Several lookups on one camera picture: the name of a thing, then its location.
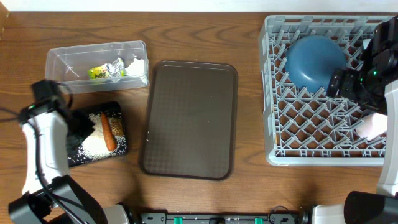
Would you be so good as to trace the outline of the orange carrot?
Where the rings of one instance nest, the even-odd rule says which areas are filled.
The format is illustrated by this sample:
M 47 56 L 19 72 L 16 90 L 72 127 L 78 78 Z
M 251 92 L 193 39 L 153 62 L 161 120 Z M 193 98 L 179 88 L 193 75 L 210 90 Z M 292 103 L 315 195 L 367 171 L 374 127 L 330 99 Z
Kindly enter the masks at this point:
M 104 113 L 101 113 L 101 124 L 103 128 L 103 136 L 106 147 L 109 151 L 114 151 L 117 148 L 116 138 L 112 133 L 112 129 L 109 123 L 107 116 Z

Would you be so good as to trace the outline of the brown dried mushroom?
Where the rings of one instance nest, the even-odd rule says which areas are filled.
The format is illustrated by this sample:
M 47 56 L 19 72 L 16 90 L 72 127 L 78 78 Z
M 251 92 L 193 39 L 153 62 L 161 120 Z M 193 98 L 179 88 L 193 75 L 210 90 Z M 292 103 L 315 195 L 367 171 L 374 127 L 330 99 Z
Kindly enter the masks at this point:
M 112 118 L 110 121 L 110 126 L 114 136 L 121 137 L 124 135 L 124 127 L 120 119 Z

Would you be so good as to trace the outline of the dark blue plate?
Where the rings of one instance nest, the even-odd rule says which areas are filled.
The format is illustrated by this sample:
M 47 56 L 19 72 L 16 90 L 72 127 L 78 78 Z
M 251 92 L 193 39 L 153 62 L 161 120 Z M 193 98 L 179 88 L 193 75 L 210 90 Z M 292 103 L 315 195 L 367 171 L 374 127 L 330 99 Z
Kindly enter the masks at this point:
M 310 93 L 316 93 L 320 88 L 327 89 L 335 70 L 346 68 L 340 46 L 320 35 L 296 40 L 287 50 L 286 59 L 288 79 Z

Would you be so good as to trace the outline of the pink plastic cup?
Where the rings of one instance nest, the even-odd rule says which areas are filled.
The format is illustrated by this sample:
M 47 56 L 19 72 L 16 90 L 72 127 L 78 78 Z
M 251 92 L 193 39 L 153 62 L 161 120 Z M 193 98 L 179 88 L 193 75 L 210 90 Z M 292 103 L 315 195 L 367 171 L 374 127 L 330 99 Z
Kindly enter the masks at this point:
M 380 136 L 387 131 L 387 116 L 379 113 L 373 113 L 362 120 L 362 123 L 356 128 L 359 137 L 366 138 L 368 141 Z

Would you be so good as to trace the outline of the yellow foil snack wrapper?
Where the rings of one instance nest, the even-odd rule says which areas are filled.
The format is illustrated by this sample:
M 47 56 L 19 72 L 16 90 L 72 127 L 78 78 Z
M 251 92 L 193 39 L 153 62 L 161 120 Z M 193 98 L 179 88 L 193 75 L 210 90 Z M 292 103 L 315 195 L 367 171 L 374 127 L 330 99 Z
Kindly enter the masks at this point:
M 112 63 L 105 63 L 99 67 L 88 69 L 90 79 L 100 78 L 119 78 L 125 74 L 125 65 L 121 58 L 117 58 Z

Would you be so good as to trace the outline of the white tissue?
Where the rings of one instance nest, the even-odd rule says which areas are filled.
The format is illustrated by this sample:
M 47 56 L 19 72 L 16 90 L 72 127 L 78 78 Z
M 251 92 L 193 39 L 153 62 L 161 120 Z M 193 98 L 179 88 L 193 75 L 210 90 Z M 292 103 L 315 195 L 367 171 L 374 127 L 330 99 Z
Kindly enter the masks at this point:
M 143 59 L 135 58 L 129 66 L 127 66 L 125 70 L 125 76 L 129 77 L 140 77 L 143 76 L 146 72 L 145 69 L 146 61 Z

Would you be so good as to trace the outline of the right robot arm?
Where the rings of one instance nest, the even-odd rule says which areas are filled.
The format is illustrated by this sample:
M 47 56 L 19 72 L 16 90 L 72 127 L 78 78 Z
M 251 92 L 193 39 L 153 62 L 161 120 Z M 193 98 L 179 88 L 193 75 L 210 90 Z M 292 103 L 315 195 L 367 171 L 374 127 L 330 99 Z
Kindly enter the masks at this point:
M 327 75 L 326 95 L 387 116 L 386 154 L 376 193 L 352 191 L 344 203 L 317 205 L 301 223 L 397 223 L 397 18 L 379 24 L 361 56 L 362 68 Z

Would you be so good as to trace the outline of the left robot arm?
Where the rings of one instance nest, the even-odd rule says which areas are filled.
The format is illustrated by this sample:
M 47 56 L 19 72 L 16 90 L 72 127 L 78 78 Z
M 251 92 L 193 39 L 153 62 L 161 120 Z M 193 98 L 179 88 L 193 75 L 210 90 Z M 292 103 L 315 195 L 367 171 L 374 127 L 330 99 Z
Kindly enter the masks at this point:
M 21 198 L 8 212 L 14 223 L 45 223 L 54 207 L 63 214 L 52 223 L 133 223 L 128 208 L 119 203 L 103 208 L 70 176 L 67 151 L 93 131 L 93 122 L 71 110 L 60 83 L 41 80 L 32 84 L 34 103 L 21 109 L 19 125 L 27 141 L 27 177 Z

